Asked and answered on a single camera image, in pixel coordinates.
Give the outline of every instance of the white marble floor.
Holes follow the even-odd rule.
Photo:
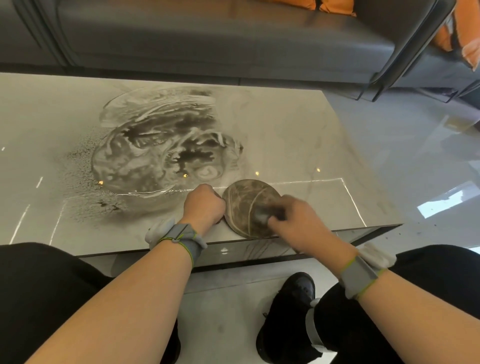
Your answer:
[[[355,88],[329,86],[324,92],[405,215],[402,227],[374,240],[379,247],[399,253],[429,244],[480,245],[480,133],[472,127],[480,111],[415,91],[391,90],[375,103],[368,94],[354,101]],[[108,259],[90,262],[118,274],[134,261]],[[179,363],[262,363],[255,353],[262,313],[297,271],[312,275],[317,297],[335,284],[312,259],[193,274],[180,308]]]

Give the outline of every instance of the person's left hand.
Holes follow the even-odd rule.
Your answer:
[[[220,221],[225,214],[225,201],[209,184],[201,184],[187,195],[181,224],[191,224],[200,235]]]

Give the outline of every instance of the brown round plate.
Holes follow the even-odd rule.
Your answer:
[[[247,239],[263,239],[272,231],[254,218],[256,205],[267,205],[280,197],[269,184],[259,180],[240,180],[232,183],[223,192],[227,206],[225,220],[238,235]]]

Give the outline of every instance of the orange pillow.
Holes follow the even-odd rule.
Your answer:
[[[479,0],[457,0],[453,13],[433,37],[433,43],[447,52],[461,51],[463,59],[476,70],[480,63]]]
[[[320,10],[323,12],[355,16],[353,0],[322,0],[321,3]]]
[[[305,9],[317,9],[315,0],[266,0],[268,2],[281,2],[283,4],[298,6]],[[320,10],[323,12],[331,12],[334,14],[353,15],[353,0],[318,0]]]
[[[281,2],[283,4],[298,6],[305,9],[315,10],[315,0],[266,0],[267,2]]]

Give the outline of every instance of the person's right hand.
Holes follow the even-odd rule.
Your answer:
[[[292,248],[313,255],[314,247],[319,244],[322,237],[332,235],[307,202],[286,194],[279,198],[275,205],[285,209],[287,219],[280,221],[271,216],[268,219],[268,227]]]

